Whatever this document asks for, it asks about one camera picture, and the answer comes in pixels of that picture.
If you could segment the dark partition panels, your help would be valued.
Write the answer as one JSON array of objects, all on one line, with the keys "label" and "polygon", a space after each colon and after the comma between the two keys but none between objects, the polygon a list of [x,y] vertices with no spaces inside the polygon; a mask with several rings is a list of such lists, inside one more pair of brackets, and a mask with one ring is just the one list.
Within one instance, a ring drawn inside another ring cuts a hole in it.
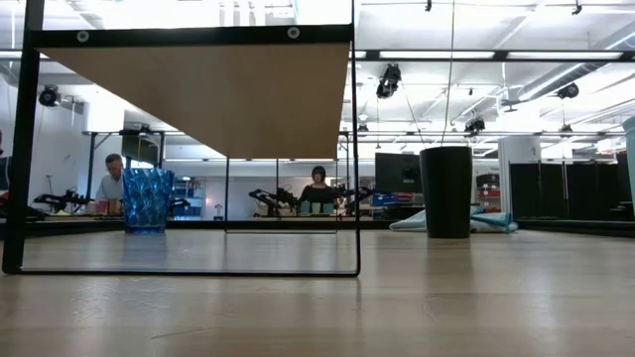
[{"label": "dark partition panels", "polygon": [[613,162],[536,161],[508,169],[516,219],[635,221],[624,152]]}]

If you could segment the black computer monitor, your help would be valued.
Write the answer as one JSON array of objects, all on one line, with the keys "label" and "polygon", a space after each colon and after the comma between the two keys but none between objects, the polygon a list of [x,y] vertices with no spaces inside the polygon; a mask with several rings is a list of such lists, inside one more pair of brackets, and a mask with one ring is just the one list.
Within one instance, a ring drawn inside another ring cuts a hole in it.
[{"label": "black computer monitor", "polygon": [[382,193],[422,193],[420,157],[376,153],[375,190]]}]

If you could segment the light blue cleaning cloth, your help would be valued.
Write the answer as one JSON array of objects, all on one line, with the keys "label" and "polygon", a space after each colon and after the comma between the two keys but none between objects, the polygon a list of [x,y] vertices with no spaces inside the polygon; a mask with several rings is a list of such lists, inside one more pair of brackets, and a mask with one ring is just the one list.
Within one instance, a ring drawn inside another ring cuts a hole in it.
[{"label": "light blue cleaning cloth", "polygon": [[[470,208],[470,232],[471,233],[512,233],[517,231],[518,224],[512,220],[507,212],[486,212],[480,207]],[[394,222],[389,226],[393,231],[426,232],[426,211]]]}]

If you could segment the blue storage bins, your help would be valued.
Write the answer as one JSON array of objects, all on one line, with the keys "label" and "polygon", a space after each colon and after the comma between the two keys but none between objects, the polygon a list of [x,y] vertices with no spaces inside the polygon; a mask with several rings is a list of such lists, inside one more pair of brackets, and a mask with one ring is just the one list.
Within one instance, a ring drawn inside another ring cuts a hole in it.
[{"label": "blue storage bins", "polygon": [[391,204],[403,205],[423,205],[424,198],[418,193],[409,192],[392,192],[380,193],[376,192],[370,199],[370,204],[374,207],[386,206]]}]

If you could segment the black frame wooden shelf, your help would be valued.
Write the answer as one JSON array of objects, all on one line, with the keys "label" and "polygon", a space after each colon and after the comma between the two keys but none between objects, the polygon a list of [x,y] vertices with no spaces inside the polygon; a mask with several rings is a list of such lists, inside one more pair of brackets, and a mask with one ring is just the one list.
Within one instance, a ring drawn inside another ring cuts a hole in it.
[{"label": "black frame wooden shelf", "polygon": [[2,270],[24,273],[42,58],[54,60],[227,160],[336,154],[356,94],[356,25],[54,30],[25,0]]}]

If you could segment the black background stand frame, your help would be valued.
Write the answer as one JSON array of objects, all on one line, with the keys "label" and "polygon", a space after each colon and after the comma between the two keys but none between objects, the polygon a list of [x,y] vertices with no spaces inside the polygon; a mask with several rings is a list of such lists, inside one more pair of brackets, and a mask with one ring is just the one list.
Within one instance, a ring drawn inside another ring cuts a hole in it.
[{"label": "black background stand frame", "polygon": [[[105,157],[108,154],[120,154],[125,160],[134,160],[152,164],[161,168],[165,159],[166,131],[122,129],[119,131],[83,131],[89,138],[88,164],[85,196],[94,198],[102,174],[97,169],[105,168]],[[110,139],[116,141],[112,148],[107,148],[102,156],[95,152]]]}]

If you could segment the black overhead frame bar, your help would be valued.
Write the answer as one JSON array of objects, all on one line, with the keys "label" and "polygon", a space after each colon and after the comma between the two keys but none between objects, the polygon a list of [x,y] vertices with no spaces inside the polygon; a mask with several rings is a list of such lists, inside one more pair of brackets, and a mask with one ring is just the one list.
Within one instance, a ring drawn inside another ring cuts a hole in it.
[{"label": "black overhead frame bar", "polygon": [[635,50],[604,51],[380,51],[355,52],[360,61],[459,61],[459,62],[635,62]]}]

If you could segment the black metal table frame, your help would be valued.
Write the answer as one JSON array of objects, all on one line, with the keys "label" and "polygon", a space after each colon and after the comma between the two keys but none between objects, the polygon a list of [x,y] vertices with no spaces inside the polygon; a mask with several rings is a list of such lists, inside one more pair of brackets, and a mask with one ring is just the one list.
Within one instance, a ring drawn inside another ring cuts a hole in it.
[{"label": "black metal table frame", "polygon": [[[521,230],[576,233],[635,238],[635,222],[581,220],[518,220]],[[167,229],[194,230],[353,230],[353,221],[252,220],[252,221],[169,221]],[[124,229],[117,220],[71,220],[28,222],[27,237],[97,233]]]}]

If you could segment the tall black tumbler cup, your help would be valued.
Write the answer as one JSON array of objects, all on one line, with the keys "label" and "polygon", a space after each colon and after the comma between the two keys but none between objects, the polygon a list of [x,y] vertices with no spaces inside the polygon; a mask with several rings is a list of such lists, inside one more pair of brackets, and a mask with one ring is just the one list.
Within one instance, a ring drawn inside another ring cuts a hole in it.
[{"label": "tall black tumbler cup", "polygon": [[420,152],[426,228],[430,238],[470,236],[472,156],[468,147],[435,147]]}]

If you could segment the blue faceted glass cup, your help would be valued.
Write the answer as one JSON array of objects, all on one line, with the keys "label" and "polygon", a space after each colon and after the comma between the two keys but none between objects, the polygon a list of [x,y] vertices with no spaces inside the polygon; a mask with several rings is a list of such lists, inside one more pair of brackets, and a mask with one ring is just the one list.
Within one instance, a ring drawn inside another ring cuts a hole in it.
[{"label": "blue faceted glass cup", "polygon": [[175,175],[164,169],[123,171],[123,217],[129,234],[161,234],[170,211]]}]

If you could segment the person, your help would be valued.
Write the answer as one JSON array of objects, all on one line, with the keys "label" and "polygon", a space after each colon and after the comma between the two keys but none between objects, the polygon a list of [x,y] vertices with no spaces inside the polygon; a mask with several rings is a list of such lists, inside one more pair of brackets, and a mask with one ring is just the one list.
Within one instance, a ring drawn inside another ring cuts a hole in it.
[{"label": "person", "polygon": [[118,215],[123,211],[123,162],[119,154],[105,158],[108,174],[102,178],[95,196],[96,211],[107,215]]},{"label": "person", "polygon": [[334,214],[337,194],[333,187],[325,182],[326,171],[322,166],[312,170],[311,184],[304,187],[299,198],[299,213],[303,215]]}]

